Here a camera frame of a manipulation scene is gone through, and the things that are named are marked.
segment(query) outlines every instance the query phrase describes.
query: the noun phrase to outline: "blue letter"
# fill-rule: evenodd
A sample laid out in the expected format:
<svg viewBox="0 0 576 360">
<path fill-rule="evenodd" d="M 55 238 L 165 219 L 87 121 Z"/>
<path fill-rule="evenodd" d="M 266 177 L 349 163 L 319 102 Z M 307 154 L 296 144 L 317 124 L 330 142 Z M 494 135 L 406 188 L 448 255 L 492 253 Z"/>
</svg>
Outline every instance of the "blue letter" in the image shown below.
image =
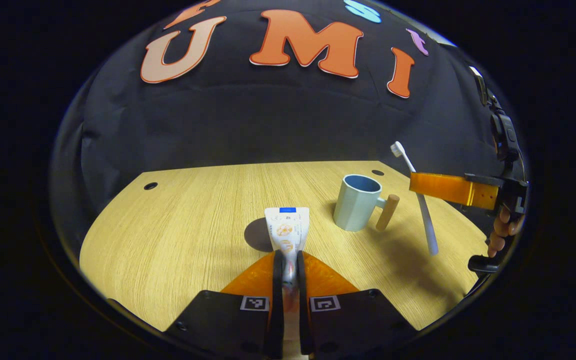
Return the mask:
<svg viewBox="0 0 576 360">
<path fill-rule="evenodd" d="M 361 16 L 362 18 L 372 21 L 373 23 L 381 23 L 382 19 L 379 17 L 379 13 L 372 9 L 372 7 L 368 7 L 366 5 L 360 4 L 359 2 L 353 0 L 343 0 L 346 3 L 345 8 L 348 9 L 351 13 Z"/>
</svg>

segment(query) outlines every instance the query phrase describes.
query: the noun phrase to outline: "finger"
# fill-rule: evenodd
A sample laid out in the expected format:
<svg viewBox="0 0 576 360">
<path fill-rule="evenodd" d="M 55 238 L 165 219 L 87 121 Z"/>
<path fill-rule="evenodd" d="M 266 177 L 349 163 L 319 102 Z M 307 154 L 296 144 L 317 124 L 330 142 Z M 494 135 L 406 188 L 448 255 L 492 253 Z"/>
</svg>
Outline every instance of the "finger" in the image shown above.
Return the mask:
<svg viewBox="0 0 576 360">
<path fill-rule="evenodd" d="M 502 251 L 506 244 L 506 240 L 504 240 L 499 235 L 492 233 L 490 234 L 490 248 L 495 251 Z"/>
<path fill-rule="evenodd" d="M 500 216 L 494 219 L 494 232 L 503 238 L 508 236 L 508 224 L 503 223 Z"/>
<path fill-rule="evenodd" d="M 524 219 L 526 218 L 526 215 L 521 215 L 521 218 L 519 218 L 519 221 L 513 221 L 512 223 L 509 224 L 509 234 L 510 235 L 515 235 L 519 232 L 519 230 L 522 229 L 522 227 L 524 226 Z"/>
<path fill-rule="evenodd" d="M 508 221 L 510 220 L 510 210 L 507 207 L 502 206 L 498 218 L 501 219 L 502 223 L 504 224 L 508 223 Z"/>
</svg>

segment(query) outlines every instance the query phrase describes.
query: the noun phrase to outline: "white toothbrush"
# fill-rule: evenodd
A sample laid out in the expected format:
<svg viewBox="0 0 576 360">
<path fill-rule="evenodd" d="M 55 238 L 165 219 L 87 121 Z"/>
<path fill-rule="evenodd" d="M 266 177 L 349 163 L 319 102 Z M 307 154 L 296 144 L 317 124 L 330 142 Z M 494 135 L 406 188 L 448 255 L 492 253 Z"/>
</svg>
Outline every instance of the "white toothbrush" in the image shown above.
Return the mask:
<svg viewBox="0 0 576 360">
<path fill-rule="evenodd" d="M 390 150 L 395 155 L 395 157 L 404 156 L 406 164 L 410 169 L 410 173 L 416 173 L 415 167 L 412 166 L 408 156 L 406 155 L 406 150 L 404 146 L 399 141 L 395 141 L 394 144 L 390 146 Z M 421 217 L 423 218 L 423 227 L 425 228 L 425 239 L 428 243 L 428 252 L 431 256 L 437 255 L 439 253 L 439 248 L 437 247 L 437 238 L 435 237 L 435 228 L 433 227 L 433 221 L 430 219 L 430 212 L 428 211 L 428 205 L 426 204 L 426 198 L 423 194 L 416 194 L 417 200 L 419 200 L 419 208 L 421 208 Z"/>
</svg>

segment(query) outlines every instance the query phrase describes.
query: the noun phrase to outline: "black fabric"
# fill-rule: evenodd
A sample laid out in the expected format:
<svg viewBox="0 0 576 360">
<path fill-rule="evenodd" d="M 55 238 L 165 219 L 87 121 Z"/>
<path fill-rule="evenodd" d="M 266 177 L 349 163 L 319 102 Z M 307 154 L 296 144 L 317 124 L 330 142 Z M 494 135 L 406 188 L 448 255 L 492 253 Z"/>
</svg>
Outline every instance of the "black fabric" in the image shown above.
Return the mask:
<svg viewBox="0 0 576 360">
<path fill-rule="evenodd" d="M 347 79 L 290 63 L 257 66 L 268 20 L 261 12 L 294 10 L 318 32 L 334 21 L 363 32 L 356 51 L 359 76 Z M 221 1 L 163 30 L 178 13 L 144 30 L 112 54 L 82 87 L 64 117 L 51 180 L 54 221 L 78 258 L 85 233 L 104 207 L 146 171 L 266 162 L 380 160 L 409 175 L 390 145 L 400 141 L 419 172 L 497 175 L 489 128 L 465 57 L 440 46 L 393 14 L 382 23 L 350 13 L 342 1 Z M 202 61 L 176 79 L 148 84 L 140 78 L 146 45 L 181 33 L 164 61 L 188 48 L 203 20 L 226 16 Z M 414 45 L 416 30 L 429 55 Z M 387 89 L 399 48 L 414 59 L 409 98 Z M 66 169 L 71 178 L 66 178 Z M 468 215 L 484 232 L 492 219 Z"/>
</svg>

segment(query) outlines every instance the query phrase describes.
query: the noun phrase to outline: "orange letter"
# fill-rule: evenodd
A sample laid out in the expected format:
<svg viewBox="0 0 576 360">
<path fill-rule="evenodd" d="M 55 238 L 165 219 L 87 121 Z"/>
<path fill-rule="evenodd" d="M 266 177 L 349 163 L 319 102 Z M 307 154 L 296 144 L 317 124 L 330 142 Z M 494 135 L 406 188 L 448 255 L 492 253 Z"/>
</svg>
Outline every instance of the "orange letter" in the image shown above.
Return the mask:
<svg viewBox="0 0 576 360">
<path fill-rule="evenodd" d="M 204 2 L 200 2 L 199 4 L 194 4 L 188 7 L 188 9 L 181 11 L 181 13 L 176 17 L 176 19 L 173 20 L 173 22 L 166 25 L 166 27 L 164 27 L 164 30 L 168 29 L 169 27 L 173 27 L 174 25 L 177 25 L 178 23 L 181 23 L 184 20 L 188 20 L 193 16 L 201 14 L 202 12 L 204 12 L 205 9 L 200 8 L 212 7 L 213 5 L 219 3 L 219 1 L 220 0 L 206 0 Z"/>
<path fill-rule="evenodd" d="M 250 55 L 255 65 L 283 66 L 290 62 L 284 52 L 286 39 L 300 66 L 309 66 L 324 49 L 326 58 L 318 63 L 325 73 L 346 78 L 356 78 L 355 67 L 357 41 L 364 33 L 347 23 L 330 23 L 320 32 L 315 32 L 301 13 L 290 10 L 266 10 L 261 16 L 268 19 L 261 50 Z"/>
<path fill-rule="evenodd" d="M 395 71 L 392 74 L 392 80 L 388 82 L 388 90 L 397 96 L 407 99 L 410 96 L 410 90 L 408 89 L 410 68 L 415 64 L 415 60 L 396 47 L 391 50 L 395 55 Z"/>
<path fill-rule="evenodd" d="M 170 34 L 165 34 L 149 43 L 146 46 L 146 56 L 141 64 L 141 79 L 144 82 L 156 84 L 178 78 L 189 72 L 202 61 L 208 49 L 210 38 L 213 36 L 213 30 L 217 24 L 224 21 L 226 21 L 226 16 L 217 16 L 192 25 L 190 30 L 194 34 L 190 39 L 188 50 L 181 59 L 172 64 L 164 63 L 164 55 L 170 41 L 176 38 L 180 31 L 170 32 Z"/>
</svg>

